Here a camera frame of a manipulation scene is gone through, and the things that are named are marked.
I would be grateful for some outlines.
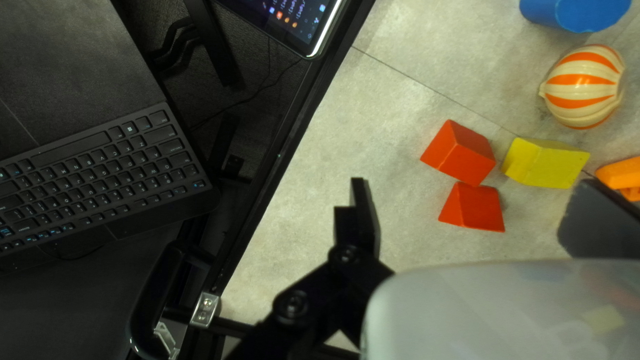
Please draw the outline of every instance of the tablet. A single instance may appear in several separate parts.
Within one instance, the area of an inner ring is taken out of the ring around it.
[[[216,0],[305,58],[322,53],[347,0]]]

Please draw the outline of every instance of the yellow block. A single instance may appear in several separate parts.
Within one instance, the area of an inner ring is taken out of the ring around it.
[[[524,185],[568,189],[589,155],[553,140],[516,138],[504,159],[502,172]]]
[[[613,305],[597,307],[582,314],[594,335],[606,334],[625,325],[625,319]]]

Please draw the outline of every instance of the wooden block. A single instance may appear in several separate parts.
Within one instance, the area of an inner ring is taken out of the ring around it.
[[[640,187],[640,156],[601,167],[598,179],[612,189]]]
[[[420,160],[474,186],[480,185],[495,166],[489,141],[452,120],[444,123]]]
[[[516,138],[502,172],[525,185],[568,189],[589,156],[586,151],[553,140]]]
[[[602,335],[625,325],[625,319],[613,305],[598,307],[582,314],[594,335]]]
[[[640,188],[620,189],[620,193],[631,202],[640,201]]]
[[[457,182],[442,208],[438,221],[447,224],[504,233],[498,190]]]

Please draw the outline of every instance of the orange triangular prism block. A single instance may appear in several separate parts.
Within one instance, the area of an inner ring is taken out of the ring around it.
[[[458,182],[438,217],[447,224],[504,233],[498,190]]]

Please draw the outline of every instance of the metal bracket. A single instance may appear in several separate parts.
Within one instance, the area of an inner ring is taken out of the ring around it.
[[[164,348],[169,353],[169,360],[176,360],[178,358],[178,354],[180,354],[180,349],[175,347],[175,340],[166,324],[158,322],[154,329],[154,335],[162,341]]]
[[[207,329],[211,324],[211,320],[220,311],[220,297],[211,293],[202,292],[198,304],[196,305],[189,325]]]

